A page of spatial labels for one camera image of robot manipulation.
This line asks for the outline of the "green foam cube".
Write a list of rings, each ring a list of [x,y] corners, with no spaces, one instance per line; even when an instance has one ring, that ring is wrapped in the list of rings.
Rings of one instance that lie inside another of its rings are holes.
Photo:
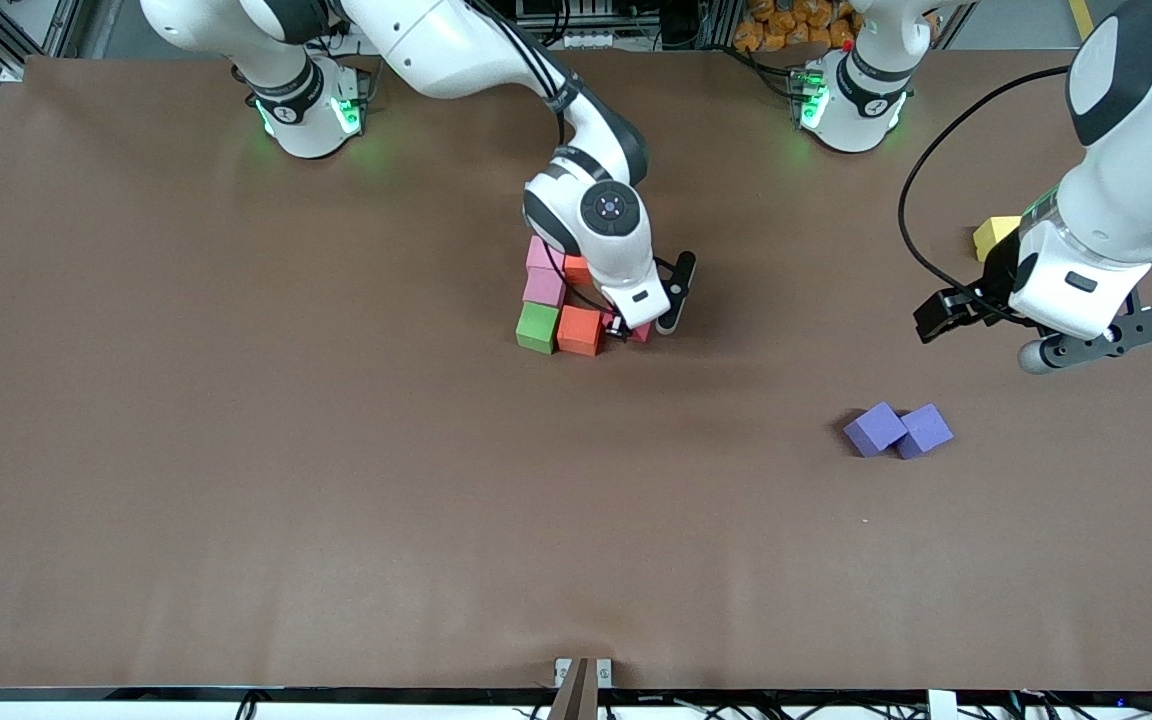
[[[552,355],[556,351],[559,318],[561,306],[522,302],[515,328],[516,343],[526,350]]]

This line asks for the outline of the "yellow foam cube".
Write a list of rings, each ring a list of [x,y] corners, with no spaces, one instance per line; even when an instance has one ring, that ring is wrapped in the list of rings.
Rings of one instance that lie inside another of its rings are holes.
[[[991,217],[972,233],[975,259],[986,262],[998,243],[1020,227],[1020,217]]]

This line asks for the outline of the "purple foam cube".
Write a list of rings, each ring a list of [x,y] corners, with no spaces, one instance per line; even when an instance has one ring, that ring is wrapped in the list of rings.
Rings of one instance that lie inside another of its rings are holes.
[[[905,435],[897,442],[901,458],[922,457],[954,439],[945,416],[934,404],[918,407],[901,415],[900,420],[905,429]]]
[[[874,457],[899,445],[908,429],[888,402],[878,402],[847,423],[844,434],[861,457]]]

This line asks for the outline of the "brown table cover mat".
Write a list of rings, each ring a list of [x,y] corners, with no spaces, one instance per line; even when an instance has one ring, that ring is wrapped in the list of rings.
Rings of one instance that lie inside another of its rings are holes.
[[[896,202],[1061,53],[929,59],[874,152],[710,54],[571,53],[641,128],[679,329],[517,346],[522,88],[380,83],[300,161],[225,61],[0,88],[0,685],[1152,687],[1152,346],[922,344]],[[1152,304],[1152,272],[1142,286]],[[954,439],[861,457],[878,402]]]

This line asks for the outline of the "black equipment rack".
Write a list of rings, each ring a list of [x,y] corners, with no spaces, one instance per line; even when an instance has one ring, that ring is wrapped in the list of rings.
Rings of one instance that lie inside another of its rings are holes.
[[[710,0],[492,0],[552,50],[692,50],[712,35]]]

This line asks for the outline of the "orange mesh bags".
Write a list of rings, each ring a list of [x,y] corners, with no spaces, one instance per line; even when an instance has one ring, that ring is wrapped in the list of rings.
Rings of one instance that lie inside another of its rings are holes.
[[[850,50],[864,18],[849,0],[745,0],[732,46],[740,53],[771,53],[799,44]]]

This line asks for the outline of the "aluminium frame profile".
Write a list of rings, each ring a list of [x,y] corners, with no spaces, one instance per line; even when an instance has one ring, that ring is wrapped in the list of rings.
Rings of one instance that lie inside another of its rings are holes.
[[[47,18],[41,50],[54,58],[78,58],[91,12],[99,0],[41,0]]]

